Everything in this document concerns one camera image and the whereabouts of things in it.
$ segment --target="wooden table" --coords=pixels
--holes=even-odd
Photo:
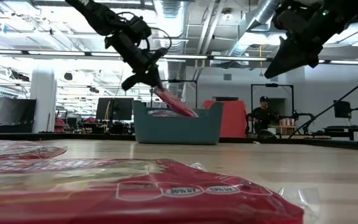
[[[241,176],[277,191],[317,188],[318,224],[358,224],[358,151],[303,145],[219,144],[145,145],[125,141],[59,140],[67,146],[58,158],[170,158],[199,161],[208,171]]]

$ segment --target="black monitor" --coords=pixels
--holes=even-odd
[[[113,120],[130,121],[132,120],[133,98],[115,98]]]
[[[110,101],[113,101],[114,98],[99,98],[98,109],[96,109],[96,119],[104,120],[110,119],[109,115],[111,114],[111,109],[107,108]]]
[[[77,118],[67,118],[67,124],[70,127],[75,127],[77,125]]]
[[[335,118],[352,118],[351,104],[347,101],[334,100]]]
[[[96,119],[132,120],[133,98],[99,98]]]

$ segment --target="red package on table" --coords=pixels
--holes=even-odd
[[[169,105],[173,111],[176,113],[183,115],[183,116],[189,116],[196,118],[198,117],[197,114],[186,107],[186,104],[184,104],[182,101],[180,101],[179,98],[177,98],[174,94],[169,92],[168,90],[161,90],[159,88],[154,88],[154,93],[161,98],[164,103]]]
[[[30,141],[0,141],[0,159],[50,159],[67,149]]]
[[[169,159],[0,161],[0,224],[302,222],[265,187]]]

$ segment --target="plastic packaging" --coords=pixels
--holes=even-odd
[[[159,88],[154,88],[154,93],[161,98],[164,103],[169,105],[171,109],[178,114],[181,114],[183,116],[189,116],[192,118],[198,117],[196,112],[193,110],[187,108],[186,104],[184,102],[180,101],[179,98],[177,98],[175,95],[173,95],[168,90],[160,90]]]
[[[265,187],[170,159],[0,161],[0,224],[302,224]]]
[[[67,148],[44,146],[30,141],[0,141],[0,159],[50,159],[67,151]]]
[[[195,161],[188,166],[202,171],[206,171],[205,167],[198,161]],[[278,194],[281,195],[288,202],[303,209],[304,224],[314,224],[317,222],[320,214],[320,197],[318,189],[292,189],[288,187],[282,187],[278,191]]]
[[[148,114],[152,116],[163,116],[163,117],[183,117],[182,115],[170,110],[152,110],[149,111]]]

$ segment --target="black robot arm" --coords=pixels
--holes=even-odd
[[[126,20],[119,16],[120,13],[116,14],[107,6],[93,0],[65,1],[80,12],[99,35],[106,36],[104,40],[106,49],[110,46],[115,48],[122,60],[131,66],[135,75],[122,83],[125,91],[136,83],[145,83],[163,89],[156,62],[168,52],[168,49],[162,47],[150,51],[147,38],[152,35],[152,31],[142,17],[133,15],[131,20]],[[143,40],[147,42],[147,49],[139,48]]]
[[[324,0],[310,6],[283,0],[272,22],[276,28],[286,30],[287,39],[281,38],[265,77],[276,77],[304,65],[317,66],[323,44],[340,34],[356,15],[358,0]]]

